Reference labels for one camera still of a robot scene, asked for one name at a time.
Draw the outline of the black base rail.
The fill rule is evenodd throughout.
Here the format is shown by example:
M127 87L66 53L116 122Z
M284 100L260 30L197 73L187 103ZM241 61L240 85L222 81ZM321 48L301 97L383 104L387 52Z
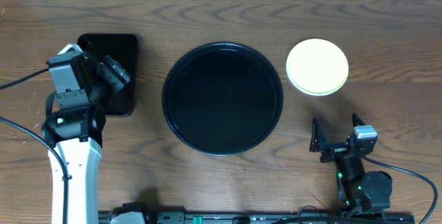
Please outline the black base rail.
M318 213L312 210L300 214L207 214L184 212L141 212L125 213L122 216L112 212L100 212L98 223L157 223L157 224L271 224L271 223L393 223L410 224L415 219L407 214L366 214L343 217L337 214Z

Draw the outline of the yellow plate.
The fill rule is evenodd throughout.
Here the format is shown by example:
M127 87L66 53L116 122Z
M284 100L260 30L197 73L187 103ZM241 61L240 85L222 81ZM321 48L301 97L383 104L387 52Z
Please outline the yellow plate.
M289 81L337 83L347 81L349 63L344 52L325 39L306 39L296 44L286 61Z

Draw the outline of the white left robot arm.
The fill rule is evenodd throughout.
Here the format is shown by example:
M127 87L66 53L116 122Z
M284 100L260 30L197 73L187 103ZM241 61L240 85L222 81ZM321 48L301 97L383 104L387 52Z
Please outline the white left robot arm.
M110 56L98 59L69 44L47 62L55 92L41 128L49 144L52 222L98 223L97 176L102 131L113 99L131 76Z

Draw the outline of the mint plate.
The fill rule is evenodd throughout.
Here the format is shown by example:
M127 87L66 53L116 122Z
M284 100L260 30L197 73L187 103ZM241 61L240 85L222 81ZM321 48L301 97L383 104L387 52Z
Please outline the mint plate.
M312 81L303 82L301 84L291 80L290 81L295 88L299 91L312 96L326 96L337 92L345 84L345 80L341 80L337 83L331 83L326 81Z

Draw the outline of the black rectangular water tray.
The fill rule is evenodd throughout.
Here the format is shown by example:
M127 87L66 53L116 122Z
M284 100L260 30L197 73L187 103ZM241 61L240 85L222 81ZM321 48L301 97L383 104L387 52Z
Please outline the black rectangular water tray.
M129 116L134 108L135 75L139 53L138 39L134 34L82 34L77 45L95 55L100 61L109 56L131 76L131 81L108 103L105 114Z

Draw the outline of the black round tray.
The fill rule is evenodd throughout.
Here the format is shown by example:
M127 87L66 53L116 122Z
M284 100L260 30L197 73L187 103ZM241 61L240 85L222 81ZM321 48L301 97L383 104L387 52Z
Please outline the black round tray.
M187 146L217 156L248 151L275 129L283 89L273 64L243 44L205 44L183 55L169 71L162 110Z

